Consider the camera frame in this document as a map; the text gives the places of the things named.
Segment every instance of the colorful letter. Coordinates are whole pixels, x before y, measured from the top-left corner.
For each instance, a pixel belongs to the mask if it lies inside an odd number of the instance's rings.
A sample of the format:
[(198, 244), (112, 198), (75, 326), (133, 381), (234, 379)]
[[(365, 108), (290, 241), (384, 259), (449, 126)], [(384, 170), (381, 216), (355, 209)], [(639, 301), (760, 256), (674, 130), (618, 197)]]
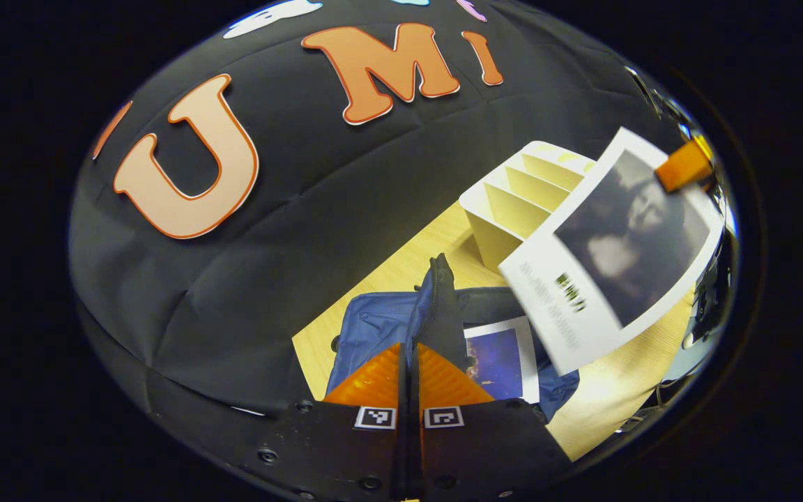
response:
[(392, 96), (378, 92), (371, 76), (405, 102), (414, 100), (415, 70), (420, 71), (420, 94), (426, 98), (446, 96), (460, 89), (434, 35), (430, 26), (400, 24), (395, 29), (395, 47), (390, 49), (358, 28), (342, 26), (308, 35), (303, 38), (303, 47), (321, 49), (326, 54), (349, 99), (343, 118), (351, 125), (359, 125), (392, 110)]
[(464, 10), (466, 10), (466, 12), (469, 13), (469, 15), (475, 17), (475, 19), (481, 20), (481, 22), (488, 22), (488, 19), (485, 18), (485, 16), (483, 16), (478, 12), (475, 12), (472, 3), (469, 3), (467, 0), (458, 0), (458, 3), (460, 4), (461, 7), (464, 8)]
[(243, 204), (256, 181), (255, 146), (222, 95), (231, 77), (221, 74), (189, 92), (169, 111), (169, 123), (188, 121), (219, 165), (216, 181), (197, 196), (183, 194), (163, 171), (147, 134), (125, 156), (114, 192), (125, 193), (144, 218), (172, 238), (194, 238), (216, 228)]
[(308, 0), (288, 0), (284, 3), (278, 3), (276, 6), (271, 6), (257, 13), (252, 13), (238, 22), (232, 24), (229, 30), (222, 36), (222, 38), (235, 38), (245, 35), (255, 29), (268, 26), (276, 20), (292, 18), (301, 16), (303, 14), (314, 12), (321, 8), (324, 3), (316, 2), (309, 3)]
[(460, 35), (470, 42), (473, 50), (475, 50), (475, 57), (477, 57), (479, 64), (482, 66), (482, 82), (490, 86), (502, 84), (504, 76), (498, 71), (498, 67), (494, 64), (494, 58), (491, 57), (491, 52), (488, 51), (488, 40), (472, 31), (462, 31)]
[(120, 111), (114, 115), (114, 118), (111, 119), (111, 123), (107, 124), (105, 130), (101, 133), (101, 136), (98, 138), (98, 143), (95, 145), (95, 150), (92, 152), (92, 160), (98, 158), (98, 154), (101, 153), (101, 149), (105, 147), (105, 143), (107, 142), (108, 137), (111, 137), (111, 134), (114, 132), (114, 129), (117, 128), (117, 125), (120, 123), (123, 117), (125, 117), (125, 113), (128, 112), (128, 109), (132, 107), (132, 102), (127, 102), (127, 104), (122, 105)]

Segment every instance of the letter m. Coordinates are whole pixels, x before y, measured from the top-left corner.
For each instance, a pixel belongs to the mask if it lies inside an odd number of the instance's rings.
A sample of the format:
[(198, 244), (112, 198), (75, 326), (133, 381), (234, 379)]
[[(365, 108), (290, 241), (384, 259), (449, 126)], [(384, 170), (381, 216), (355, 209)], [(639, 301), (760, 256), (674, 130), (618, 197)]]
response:
[(392, 96), (376, 90), (372, 77), (383, 82), (405, 102), (414, 100), (417, 71), (420, 94), (437, 98), (455, 93), (460, 82), (450, 74), (430, 26), (400, 24), (395, 29), (395, 47), (352, 26), (325, 29), (303, 38), (303, 47), (321, 50), (343, 82), (349, 105), (343, 118), (351, 125), (374, 120), (392, 110)]

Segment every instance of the printed photo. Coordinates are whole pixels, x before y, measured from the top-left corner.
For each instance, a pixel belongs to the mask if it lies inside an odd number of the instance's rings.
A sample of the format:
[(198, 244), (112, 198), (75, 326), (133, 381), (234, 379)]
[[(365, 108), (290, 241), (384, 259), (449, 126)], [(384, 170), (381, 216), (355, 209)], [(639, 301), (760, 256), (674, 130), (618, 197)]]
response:
[(710, 227), (685, 196), (666, 194), (653, 167), (625, 149), (554, 233), (625, 327), (685, 275)]
[(521, 397), (538, 403), (535, 343), (527, 317), (467, 328), (463, 336), (469, 364), (466, 376), (495, 400)]
[(495, 400), (522, 397), (522, 366), (516, 331), (504, 330), (466, 340), (472, 359), (466, 376), (477, 382)]

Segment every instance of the zipper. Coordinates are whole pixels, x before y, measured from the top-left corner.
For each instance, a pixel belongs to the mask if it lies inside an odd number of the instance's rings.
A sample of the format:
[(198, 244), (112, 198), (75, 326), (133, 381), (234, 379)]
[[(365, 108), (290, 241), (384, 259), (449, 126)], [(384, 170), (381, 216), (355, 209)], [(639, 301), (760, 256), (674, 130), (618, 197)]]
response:
[(415, 337), (411, 340), (412, 345), (414, 346), (417, 345), (418, 342), (420, 342), (420, 336), (423, 335), (423, 333), (427, 330), (427, 327), (429, 327), (429, 322), (432, 321), (434, 317), (436, 317), (436, 292), (438, 290), (436, 286), (438, 286), (438, 280), (439, 280), (439, 274), (438, 271), (436, 270), (436, 258), (430, 258), (429, 271), (430, 273), (433, 274), (433, 290), (430, 292), (429, 310), (427, 310), (427, 318), (426, 320), (423, 321), (423, 324), (420, 325), (420, 329), (417, 331), (417, 335), (415, 335)]

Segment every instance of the blue bag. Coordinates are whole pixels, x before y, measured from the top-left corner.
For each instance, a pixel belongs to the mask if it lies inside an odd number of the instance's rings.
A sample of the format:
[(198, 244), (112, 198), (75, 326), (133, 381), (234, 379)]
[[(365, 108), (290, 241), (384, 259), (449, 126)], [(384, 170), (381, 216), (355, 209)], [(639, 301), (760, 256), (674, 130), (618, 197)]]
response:
[[(430, 296), (434, 295), (436, 288), (442, 287), (434, 283), (433, 279), (433, 270), (430, 270), (423, 287), (418, 291), (368, 293), (356, 296), (349, 302), (338, 337), (337, 357), (328, 382), (328, 394), (348, 375), (383, 350), (397, 343), (405, 343), (405, 347), (411, 346), (411, 340), (417, 337), (421, 325), (427, 320)], [(453, 293), (458, 309), (455, 314), (459, 313), (462, 328), (493, 324), (525, 315), (510, 288), (460, 289)], [(459, 337), (455, 334), (449, 339), (457, 338), (460, 343), (465, 344), (462, 328), (459, 330)], [(580, 378), (577, 371), (557, 375), (544, 346), (535, 337), (533, 328), (532, 338), (538, 369), (539, 406), (549, 422), (574, 394)]]

